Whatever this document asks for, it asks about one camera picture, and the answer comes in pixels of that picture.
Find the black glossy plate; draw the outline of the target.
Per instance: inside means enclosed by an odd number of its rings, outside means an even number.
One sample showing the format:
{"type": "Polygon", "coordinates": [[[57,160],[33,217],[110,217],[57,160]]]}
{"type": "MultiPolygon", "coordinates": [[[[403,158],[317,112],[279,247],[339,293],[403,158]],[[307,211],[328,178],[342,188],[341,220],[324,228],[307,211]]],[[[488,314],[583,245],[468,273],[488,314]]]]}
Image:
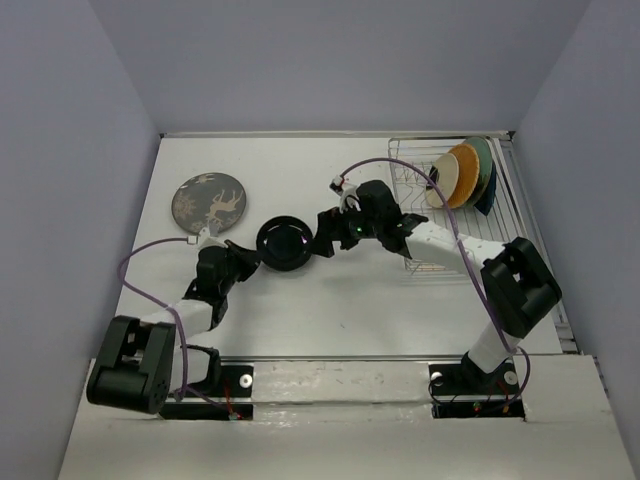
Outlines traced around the black glossy plate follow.
{"type": "Polygon", "coordinates": [[[290,272],[303,267],[312,256],[313,234],[293,216],[277,216],[265,222],[256,236],[256,250],[270,269],[290,272]]]}

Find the grey deer pattern plate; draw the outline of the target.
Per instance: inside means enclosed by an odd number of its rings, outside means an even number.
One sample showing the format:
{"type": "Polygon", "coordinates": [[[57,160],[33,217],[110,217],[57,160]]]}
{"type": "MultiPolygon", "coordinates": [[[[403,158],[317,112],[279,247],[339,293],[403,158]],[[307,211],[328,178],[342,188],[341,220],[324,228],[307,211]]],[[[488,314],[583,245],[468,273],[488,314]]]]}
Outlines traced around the grey deer pattern plate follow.
{"type": "Polygon", "coordinates": [[[184,231],[197,234],[213,226],[219,233],[232,228],[247,205],[244,186],[235,177],[207,172],[186,180],[171,201],[171,215],[184,231]]]}

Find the cream plate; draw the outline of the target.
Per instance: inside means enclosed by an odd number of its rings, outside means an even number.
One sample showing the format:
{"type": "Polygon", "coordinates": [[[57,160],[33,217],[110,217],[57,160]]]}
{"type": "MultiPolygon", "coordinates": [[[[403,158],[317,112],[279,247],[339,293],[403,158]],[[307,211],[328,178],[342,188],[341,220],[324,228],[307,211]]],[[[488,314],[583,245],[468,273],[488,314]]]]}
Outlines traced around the cream plate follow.
{"type": "MultiPolygon", "coordinates": [[[[432,164],[428,176],[436,184],[444,199],[449,200],[456,189],[459,173],[457,158],[452,153],[445,153],[432,164]]],[[[428,184],[425,190],[427,203],[433,208],[441,208],[443,201],[434,188],[428,184]]]]}

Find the woven bamboo plate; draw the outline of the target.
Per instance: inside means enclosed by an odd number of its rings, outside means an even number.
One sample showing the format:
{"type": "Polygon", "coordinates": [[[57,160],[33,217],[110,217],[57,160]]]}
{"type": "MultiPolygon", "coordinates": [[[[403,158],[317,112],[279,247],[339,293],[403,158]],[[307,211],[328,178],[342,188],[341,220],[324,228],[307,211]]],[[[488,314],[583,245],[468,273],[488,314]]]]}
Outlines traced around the woven bamboo plate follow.
{"type": "Polygon", "coordinates": [[[459,167],[456,187],[448,200],[448,206],[456,209],[462,207],[473,194],[479,178],[480,160],[476,150],[467,143],[456,145],[449,152],[459,167]]]}

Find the dark blue leaf dish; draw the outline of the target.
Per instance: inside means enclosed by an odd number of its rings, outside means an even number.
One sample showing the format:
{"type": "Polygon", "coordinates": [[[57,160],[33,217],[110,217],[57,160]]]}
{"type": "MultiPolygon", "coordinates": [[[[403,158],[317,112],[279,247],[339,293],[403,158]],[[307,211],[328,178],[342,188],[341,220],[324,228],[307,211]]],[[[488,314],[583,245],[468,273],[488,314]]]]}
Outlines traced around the dark blue leaf dish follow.
{"type": "Polygon", "coordinates": [[[481,197],[475,202],[474,208],[484,216],[488,216],[491,212],[494,202],[497,186],[497,167],[492,163],[492,171],[489,182],[481,197]]]}

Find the teal flower plate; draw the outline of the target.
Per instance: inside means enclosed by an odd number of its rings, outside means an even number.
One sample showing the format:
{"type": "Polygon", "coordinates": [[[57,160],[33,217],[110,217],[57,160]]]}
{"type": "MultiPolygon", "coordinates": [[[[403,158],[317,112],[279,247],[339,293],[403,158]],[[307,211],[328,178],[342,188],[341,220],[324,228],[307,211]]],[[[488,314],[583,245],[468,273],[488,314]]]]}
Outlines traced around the teal flower plate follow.
{"type": "Polygon", "coordinates": [[[473,193],[466,202],[466,206],[475,205],[488,187],[491,173],[493,171],[493,157],[486,139],[481,137],[468,137],[465,143],[470,145],[476,152],[479,159],[478,180],[474,187],[473,193]]]}

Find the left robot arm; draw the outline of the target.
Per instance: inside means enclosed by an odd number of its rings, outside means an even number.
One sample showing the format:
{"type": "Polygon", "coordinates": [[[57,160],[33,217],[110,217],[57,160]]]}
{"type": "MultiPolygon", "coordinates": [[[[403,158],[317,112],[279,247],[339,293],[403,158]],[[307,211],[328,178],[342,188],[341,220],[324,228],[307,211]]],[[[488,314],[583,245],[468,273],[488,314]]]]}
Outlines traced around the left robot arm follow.
{"type": "Polygon", "coordinates": [[[220,353],[189,342],[221,323],[232,287],[260,265],[259,253],[229,240],[201,248],[181,300],[143,318],[114,317],[86,385],[87,401],[157,414],[169,397],[203,398],[224,386],[220,353]]]}

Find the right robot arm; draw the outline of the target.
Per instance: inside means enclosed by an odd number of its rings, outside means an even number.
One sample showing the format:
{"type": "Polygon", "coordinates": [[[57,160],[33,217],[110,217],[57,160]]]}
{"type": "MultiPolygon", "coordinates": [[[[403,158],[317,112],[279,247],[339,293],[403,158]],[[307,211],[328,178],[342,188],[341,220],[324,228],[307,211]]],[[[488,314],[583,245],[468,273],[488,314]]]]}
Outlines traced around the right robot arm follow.
{"type": "Polygon", "coordinates": [[[324,258],[375,239],[390,253],[442,266],[469,277],[490,322],[461,360],[460,379],[482,392],[519,343],[560,302],[562,291],[535,245],[516,237],[504,243],[484,240],[401,211],[380,180],[352,185],[335,178],[339,204],[317,216],[311,252],[324,258]]]}

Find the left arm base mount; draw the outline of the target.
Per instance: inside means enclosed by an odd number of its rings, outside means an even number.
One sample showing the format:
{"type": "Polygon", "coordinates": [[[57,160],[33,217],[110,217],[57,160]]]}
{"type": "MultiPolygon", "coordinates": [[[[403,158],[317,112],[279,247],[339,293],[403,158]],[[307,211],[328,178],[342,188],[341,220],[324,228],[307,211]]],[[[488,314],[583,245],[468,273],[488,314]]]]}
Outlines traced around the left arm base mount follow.
{"type": "Polygon", "coordinates": [[[169,398],[158,416],[176,421],[250,421],[254,367],[249,364],[223,364],[216,383],[204,380],[190,384],[181,402],[169,398]]]}

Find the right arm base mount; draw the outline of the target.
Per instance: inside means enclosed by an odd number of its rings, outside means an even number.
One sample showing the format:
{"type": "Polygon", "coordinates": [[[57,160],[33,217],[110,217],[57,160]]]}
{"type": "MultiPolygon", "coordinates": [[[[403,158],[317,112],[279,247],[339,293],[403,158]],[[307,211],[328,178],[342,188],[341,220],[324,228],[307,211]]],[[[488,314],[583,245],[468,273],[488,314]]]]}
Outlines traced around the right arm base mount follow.
{"type": "Polygon", "coordinates": [[[503,363],[488,381],[469,380],[459,363],[431,364],[429,374],[428,393],[436,419],[526,417],[512,362],[503,363]]]}

